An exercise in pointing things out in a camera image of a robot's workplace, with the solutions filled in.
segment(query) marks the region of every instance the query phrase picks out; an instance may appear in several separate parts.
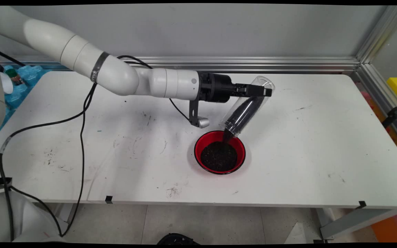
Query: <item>soil in bowl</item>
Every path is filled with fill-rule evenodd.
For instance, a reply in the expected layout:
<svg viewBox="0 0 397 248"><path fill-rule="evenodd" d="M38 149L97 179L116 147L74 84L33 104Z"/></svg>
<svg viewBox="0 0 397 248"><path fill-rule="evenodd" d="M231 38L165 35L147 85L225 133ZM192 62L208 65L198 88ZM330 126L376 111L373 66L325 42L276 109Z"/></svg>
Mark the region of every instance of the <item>soil in bowl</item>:
<svg viewBox="0 0 397 248"><path fill-rule="evenodd" d="M230 171L237 163L237 152L230 144L216 141L203 149L200 159L213 171Z"/></svg>

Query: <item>black tape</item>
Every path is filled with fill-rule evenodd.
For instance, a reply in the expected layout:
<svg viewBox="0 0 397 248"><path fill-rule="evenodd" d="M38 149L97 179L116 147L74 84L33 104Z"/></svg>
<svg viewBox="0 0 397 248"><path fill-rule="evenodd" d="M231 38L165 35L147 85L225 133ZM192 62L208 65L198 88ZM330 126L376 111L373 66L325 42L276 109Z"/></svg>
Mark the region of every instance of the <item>black tape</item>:
<svg viewBox="0 0 397 248"><path fill-rule="evenodd" d="M113 202L112 202L111 200L113 200L113 197L112 197L112 196L107 196L107 197L105 198L105 202L106 202L107 204L113 204Z"/></svg>
<svg viewBox="0 0 397 248"><path fill-rule="evenodd" d="M109 53L103 52L99 56L98 61L96 61L96 63L94 64L94 67L93 67L93 70L91 71L91 76L90 76L90 79L93 83L96 83L96 84L98 83L97 79L98 79L99 70L101 69L102 65L104 64L104 62L108 56L109 56Z"/></svg>
<svg viewBox="0 0 397 248"><path fill-rule="evenodd" d="M360 208L364 208L367 207L367 204L365 204L365 201L359 201L359 207L355 208L355 209L360 209Z"/></svg>

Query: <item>aluminum frame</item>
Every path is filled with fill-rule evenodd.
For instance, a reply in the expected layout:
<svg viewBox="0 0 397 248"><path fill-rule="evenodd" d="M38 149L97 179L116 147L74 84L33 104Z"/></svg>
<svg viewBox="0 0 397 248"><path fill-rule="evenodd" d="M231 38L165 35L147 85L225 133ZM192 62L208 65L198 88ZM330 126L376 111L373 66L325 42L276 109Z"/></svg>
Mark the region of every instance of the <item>aluminum frame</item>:
<svg viewBox="0 0 397 248"><path fill-rule="evenodd" d="M69 71L46 56L14 56L27 65L44 69ZM300 58L300 57L140 57L155 68L184 69L215 73L328 73L350 75L359 66L356 58ZM0 56L1 65L14 63Z"/></svg>
<svg viewBox="0 0 397 248"><path fill-rule="evenodd" d="M361 65L356 72L350 75L352 80L361 82L378 107L387 116L387 113L397 106L397 96L390 89L378 70L371 64ZM391 124L397 133L397 120Z"/></svg>
<svg viewBox="0 0 397 248"><path fill-rule="evenodd" d="M356 54L360 63L371 63L384 42L397 29L397 5L387 6Z"/></svg>

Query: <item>red bowl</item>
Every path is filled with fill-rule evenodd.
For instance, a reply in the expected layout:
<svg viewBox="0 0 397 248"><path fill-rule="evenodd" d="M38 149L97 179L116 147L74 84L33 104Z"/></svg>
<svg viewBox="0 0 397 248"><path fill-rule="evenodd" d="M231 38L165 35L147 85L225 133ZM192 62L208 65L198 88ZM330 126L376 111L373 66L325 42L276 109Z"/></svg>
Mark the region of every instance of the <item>red bowl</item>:
<svg viewBox="0 0 397 248"><path fill-rule="evenodd" d="M209 144L216 142L216 141L222 141L223 140L223 131L211 131L203 134L195 143L194 146L194 155L195 155L195 160L197 160L197 163L206 171L209 171L214 174L219 174L219 175L225 175L232 173L236 170L238 170L241 165L244 162L244 159L246 158L246 150L244 149L244 145L241 142L239 138L232 138L229 141L229 144L235 149L237 152L237 163L235 167L231 170L227 171L215 171L212 170L202 163L202 159L200 158L203 152L203 149L207 147Z"/></svg>

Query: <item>gray floor tile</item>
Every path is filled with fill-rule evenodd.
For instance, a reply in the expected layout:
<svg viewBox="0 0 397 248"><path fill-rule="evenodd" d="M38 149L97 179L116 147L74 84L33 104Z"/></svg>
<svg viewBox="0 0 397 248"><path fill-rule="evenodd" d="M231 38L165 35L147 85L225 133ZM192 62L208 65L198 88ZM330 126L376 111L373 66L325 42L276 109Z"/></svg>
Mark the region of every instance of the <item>gray floor tile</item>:
<svg viewBox="0 0 397 248"><path fill-rule="evenodd" d="M64 239L74 243L140 244L146 205L80 204Z"/></svg>
<svg viewBox="0 0 397 248"><path fill-rule="evenodd" d="M262 207L264 235L266 244L283 244L296 222L304 225L308 244L319 235L319 221L315 209L293 207Z"/></svg>
<svg viewBox="0 0 397 248"><path fill-rule="evenodd" d="M146 213L142 244L179 233L201 245L264 244L258 207L156 206Z"/></svg>
<svg viewBox="0 0 397 248"><path fill-rule="evenodd" d="M359 229L351 234L341 235L340 237L336 237L334 240L329 240L329 243L355 243L355 242L363 242L363 243L377 243L378 239L376 238L375 233L371 226L364 227Z"/></svg>

